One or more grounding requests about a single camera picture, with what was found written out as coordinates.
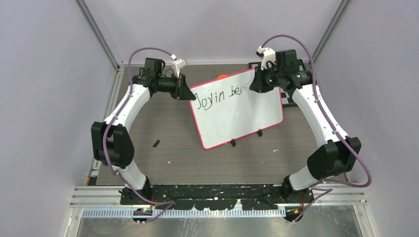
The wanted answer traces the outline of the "pink framed whiteboard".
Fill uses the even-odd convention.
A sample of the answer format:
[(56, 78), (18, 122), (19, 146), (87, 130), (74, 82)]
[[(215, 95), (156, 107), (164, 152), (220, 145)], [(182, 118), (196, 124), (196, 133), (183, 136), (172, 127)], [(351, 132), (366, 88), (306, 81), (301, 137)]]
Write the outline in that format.
[(209, 150), (282, 123), (279, 88), (266, 93), (250, 90), (255, 75), (247, 69), (191, 87), (190, 101), (201, 145)]

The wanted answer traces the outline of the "black marker cap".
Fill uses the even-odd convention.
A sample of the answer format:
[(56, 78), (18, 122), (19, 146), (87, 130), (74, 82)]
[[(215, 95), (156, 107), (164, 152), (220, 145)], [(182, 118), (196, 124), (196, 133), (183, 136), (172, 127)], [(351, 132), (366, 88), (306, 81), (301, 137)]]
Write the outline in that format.
[(152, 145), (152, 147), (153, 148), (155, 148), (155, 147), (157, 147), (158, 145), (159, 145), (159, 143), (160, 143), (160, 140), (157, 140), (153, 145)]

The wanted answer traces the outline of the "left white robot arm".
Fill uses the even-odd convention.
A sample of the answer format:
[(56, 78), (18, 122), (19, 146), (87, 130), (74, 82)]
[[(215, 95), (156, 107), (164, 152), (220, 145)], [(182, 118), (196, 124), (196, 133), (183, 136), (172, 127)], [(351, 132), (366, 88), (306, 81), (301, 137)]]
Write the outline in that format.
[(126, 188), (124, 194), (133, 197), (139, 204), (147, 204), (152, 192), (148, 177), (143, 174), (133, 160), (134, 145), (129, 135), (130, 127), (141, 108), (157, 92), (169, 93), (175, 100), (195, 100), (186, 77), (180, 72), (187, 64), (184, 59), (174, 59), (167, 76), (165, 61), (146, 58), (139, 74), (131, 78), (121, 102), (104, 119), (91, 126), (92, 149), (95, 160), (110, 168), (120, 176)]

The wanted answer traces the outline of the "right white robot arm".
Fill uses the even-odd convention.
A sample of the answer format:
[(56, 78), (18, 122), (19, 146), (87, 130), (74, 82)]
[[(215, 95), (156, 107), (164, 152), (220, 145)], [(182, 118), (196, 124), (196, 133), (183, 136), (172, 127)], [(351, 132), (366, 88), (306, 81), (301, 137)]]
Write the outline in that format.
[(257, 93), (270, 92), (276, 87), (284, 90), (304, 114), (318, 146), (304, 168), (283, 180), (284, 200), (296, 202), (316, 182), (351, 171), (356, 161), (353, 153), (360, 151), (361, 142), (340, 131), (328, 107), (321, 105), (313, 73), (300, 65), (294, 49), (275, 52), (260, 46), (256, 54), (261, 63), (255, 68), (250, 90)]

